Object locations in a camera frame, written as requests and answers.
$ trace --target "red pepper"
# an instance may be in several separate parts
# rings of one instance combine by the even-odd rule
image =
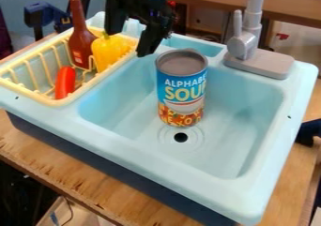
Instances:
[[[55,99],[65,98],[75,91],[76,70],[72,67],[61,67],[55,82]]]

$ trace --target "light blue sink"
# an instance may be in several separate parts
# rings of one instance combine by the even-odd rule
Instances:
[[[100,27],[102,22],[103,13],[88,21]],[[140,30],[132,21],[125,33],[135,36]],[[165,126],[157,116],[154,61],[172,47],[195,48],[208,56],[206,112],[192,128]],[[221,44],[174,35],[155,54],[134,57],[67,106],[50,108],[24,96],[15,99],[17,93],[3,87],[0,106],[252,225],[263,216],[296,138],[317,69],[296,62],[289,78],[277,81],[225,67],[225,53]],[[178,132],[188,140],[177,143]]]

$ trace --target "ketchup bottle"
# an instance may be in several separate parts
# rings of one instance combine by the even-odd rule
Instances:
[[[89,69],[91,43],[96,37],[87,29],[81,0],[70,0],[74,31],[69,39],[70,54],[73,63],[81,68]]]

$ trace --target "drain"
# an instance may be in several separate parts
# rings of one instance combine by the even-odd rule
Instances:
[[[189,139],[189,136],[187,136],[184,132],[178,132],[176,135],[174,135],[174,139],[176,142],[184,143]]]
[[[158,150],[176,158],[190,158],[204,146],[204,133],[197,126],[175,128],[164,126],[158,134]]]

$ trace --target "can lid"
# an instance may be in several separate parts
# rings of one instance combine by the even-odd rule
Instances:
[[[191,76],[206,66],[207,59],[194,49],[172,50],[156,59],[157,69],[173,76]]]

